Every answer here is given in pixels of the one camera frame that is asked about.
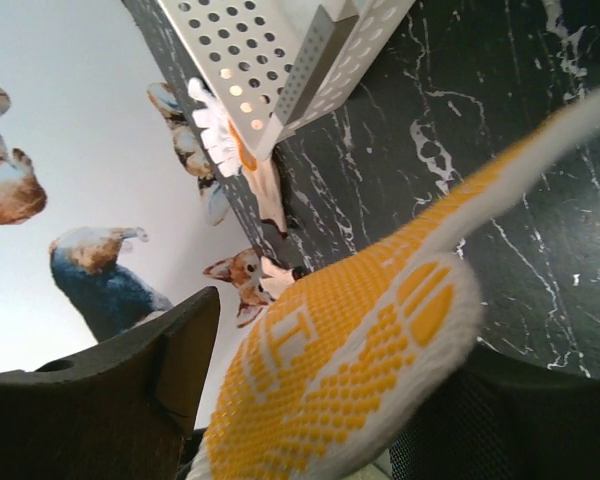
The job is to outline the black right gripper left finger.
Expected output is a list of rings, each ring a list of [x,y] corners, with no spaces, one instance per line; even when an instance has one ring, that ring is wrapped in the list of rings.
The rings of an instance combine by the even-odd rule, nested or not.
[[[39,369],[0,373],[0,479],[173,479],[195,424],[220,316],[213,287]]]

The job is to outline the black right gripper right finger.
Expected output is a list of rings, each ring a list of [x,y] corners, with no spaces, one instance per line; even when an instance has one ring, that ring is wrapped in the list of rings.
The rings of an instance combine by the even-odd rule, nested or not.
[[[600,479],[600,379],[476,347],[389,449],[396,479]]]

